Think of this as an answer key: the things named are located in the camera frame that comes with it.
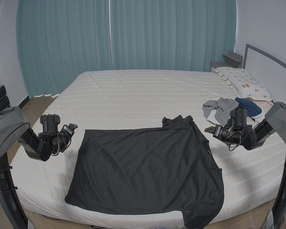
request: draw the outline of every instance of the curtain fold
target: curtain fold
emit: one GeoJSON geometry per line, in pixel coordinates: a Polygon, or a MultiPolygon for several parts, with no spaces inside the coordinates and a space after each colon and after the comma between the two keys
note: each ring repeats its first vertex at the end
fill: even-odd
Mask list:
{"type": "Polygon", "coordinates": [[[30,98],[112,69],[108,11],[108,0],[19,0],[18,56],[30,98]]]}
{"type": "Polygon", "coordinates": [[[235,0],[110,0],[114,69],[209,71],[234,50],[235,0]]]}

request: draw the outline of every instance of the white pillow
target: white pillow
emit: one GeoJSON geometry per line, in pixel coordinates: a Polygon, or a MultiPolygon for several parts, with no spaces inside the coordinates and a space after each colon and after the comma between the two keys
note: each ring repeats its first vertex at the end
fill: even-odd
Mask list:
{"type": "Polygon", "coordinates": [[[219,74],[239,98],[271,101],[270,93],[257,83],[243,68],[219,67],[213,69],[219,74]]]}

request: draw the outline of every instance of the wall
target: wall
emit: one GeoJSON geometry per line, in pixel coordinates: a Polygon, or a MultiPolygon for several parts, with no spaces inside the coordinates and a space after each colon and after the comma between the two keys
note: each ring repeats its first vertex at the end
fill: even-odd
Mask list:
{"type": "Polygon", "coordinates": [[[18,0],[0,0],[0,85],[4,85],[11,106],[27,97],[17,52],[16,16],[18,0]]]}
{"type": "Polygon", "coordinates": [[[237,0],[235,52],[250,44],[286,63],[286,1],[237,0]]]}

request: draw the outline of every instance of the mattress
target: mattress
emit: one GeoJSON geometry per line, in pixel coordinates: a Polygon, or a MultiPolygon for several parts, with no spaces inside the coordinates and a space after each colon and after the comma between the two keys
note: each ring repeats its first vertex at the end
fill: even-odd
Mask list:
{"type": "MultiPolygon", "coordinates": [[[[27,209],[50,217],[107,228],[184,227],[182,213],[110,215],[65,203],[85,129],[137,129],[161,127],[162,118],[191,115],[203,132],[211,124],[202,104],[236,94],[216,73],[173,70],[110,70],[85,72],[64,90],[45,114],[58,114],[59,128],[78,125],[70,147],[42,162],[30,159],[23,147],[11,171],[20,202],[27,209]]],[[[268,104],[259,104],[266,111],[268,104]]],[[[248,123],[255,123],[248,118],[248,123]]],[[[39,120],[33,127],[42,132],[39,120]]],[[[212,222],[249,211],[276,197],[285,161],[285,143],[278,134],[247,151],[228,151],[225,144],[204,133],[217,165],[223,170],[225,200],[212,222]]]]}

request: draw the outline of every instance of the floor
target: floor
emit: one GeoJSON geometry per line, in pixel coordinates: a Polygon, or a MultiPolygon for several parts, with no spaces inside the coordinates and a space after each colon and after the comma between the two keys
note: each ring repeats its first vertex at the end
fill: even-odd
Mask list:
{"type": "MultiPolygon", "coordinates": [[[[22,112],[28,118],[31,126],[35,124],[38,118],[45,112],[46,108],[53,102],[54,98],[51,96],[41,96],[31,99],[23,108],[22,112]]],[[[7,152],[9,164],[14,158],[20,144],[15,143],[7,152]]],[[[255,209],[245,212],[241,215],[232,217],[230,219],[220,221],[217,223],[209,224],[205,229],[259,229],[268,213],[268,210],[274,204],[274,200],[271,200],[265,204],[262,204],[255,209]]],[[[35,229],[90,229],[90,225],[78,224],[65,220],[50,220],[42,215],[31,212],[24,209],[27,216],[32,219],[35,229]]],[[[11,229],[12,226],[7,219],[3,209],[0,206],[0,228],[11,229]]]]}

